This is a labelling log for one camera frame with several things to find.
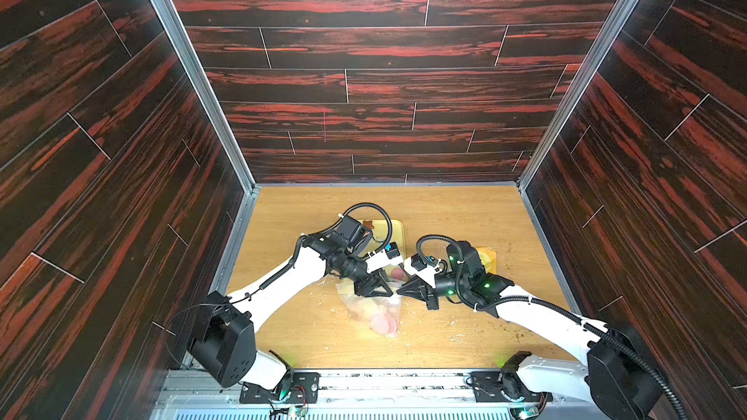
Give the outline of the yellow tray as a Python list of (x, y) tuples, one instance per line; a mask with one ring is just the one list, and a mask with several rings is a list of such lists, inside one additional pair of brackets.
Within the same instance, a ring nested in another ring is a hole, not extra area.
[[(370, 229), (373, 238), (372, 240), (367, 244), (366, 248), (359, 253), (359, 256), (363, 256), (366, 254), (369, 254), (369, 252), (374, 252), (381, 243), (383, 243), (383, 240), (387, 236), (387, 223), (385, 219), (376, 219), (376, 220), (363, 220), (364, 221), (373, 221), (373, 224), (375, 225), (374, 229)], [(406, 254), (407, 252), (407, 241), (406, 241), (406, 235), (405, 235), (405, 228), (402, 222), (398, 220), (392, 221), (392, 227), (393, 227), (393, 233), (390, 239), (391, 243), (395, 243), (398, 247), (398, 249), (402, 252), (402, 254)]]

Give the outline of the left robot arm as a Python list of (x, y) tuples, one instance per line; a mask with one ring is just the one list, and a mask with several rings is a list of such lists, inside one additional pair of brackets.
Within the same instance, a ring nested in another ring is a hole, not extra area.
[(214, 291), (196, 304), (187, 352), (223, 388), (247, 382), (277, 390), (292, 368), (259, 351), (256, 332), (297, 293), (328, 275), (351, 281), (357, 297), (392, 297), (384, 269), (403, 262), (393, 233), (381, 206), (350, 206), (330, 227), (300, 235), (291, 257), (263, 278), (227, 296)]

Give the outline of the pink round cookie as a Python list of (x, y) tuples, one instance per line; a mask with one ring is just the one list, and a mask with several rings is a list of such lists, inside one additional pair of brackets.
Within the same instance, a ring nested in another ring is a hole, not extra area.
[(377, 314), (370, 322), (371, 329), (377, 334), (388, 336), (397, 332), (397, 321), (389, 314)]

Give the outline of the clear resealable bag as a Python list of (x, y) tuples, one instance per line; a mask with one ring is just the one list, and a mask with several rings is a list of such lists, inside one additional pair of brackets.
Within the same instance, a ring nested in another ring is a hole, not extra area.
[(402, 301), (399, 295), (393, 294), (390, 297), (360, 297), (354, 293), (353, 283), (349, 279), (344, 279), (342, 283), (338, 284), (337, 291), (348, 314), (355, 321), (365, 325), (374, 332), (370, 326), (371, 319), (377, 314), (389, 314), (397, 321), (398, 332)]
[(478, 247), (480, 262), (487, 273), (498, 274), (497, 252), (489, 247)]

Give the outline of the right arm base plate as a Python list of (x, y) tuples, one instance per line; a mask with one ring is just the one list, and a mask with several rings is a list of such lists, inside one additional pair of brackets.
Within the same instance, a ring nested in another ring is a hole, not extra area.
[(554, 399), (550, 393), (529, 391), (515, 373), (472, 371), (464, 382), (478, 403), (546, 404)]

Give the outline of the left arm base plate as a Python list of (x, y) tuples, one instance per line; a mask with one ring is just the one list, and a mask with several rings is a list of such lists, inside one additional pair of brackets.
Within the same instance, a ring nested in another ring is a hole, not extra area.
[(315, 404), (319, 394), (320, 373), (294, 371), (286, 374), (276, 387), (268, 390), (249, 382), (241, 383), (241, 404)]

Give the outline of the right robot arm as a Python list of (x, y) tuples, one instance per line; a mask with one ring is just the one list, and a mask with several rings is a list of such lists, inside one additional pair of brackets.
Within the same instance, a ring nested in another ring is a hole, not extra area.
[(506, 369), (531, 393), (551, 393), (594, 404), (610, 419), (646, 419), (665, 398), (679, 419), (688, 418), (684, 403), (670, 385), (652, 351), (631, 326), (608, 323), (539, 299), (512, 280), (490, 273), (467, 241), (445, 235), (420, 237), (447, 245), (437, 260), (417, 250), (404, 259), (409, 281), (399, 295), (435, 309), (439, 299), (457, 299), (474, 313), (486, 313), (519, 325), (572, 356), (564, 362), (516, 354)]

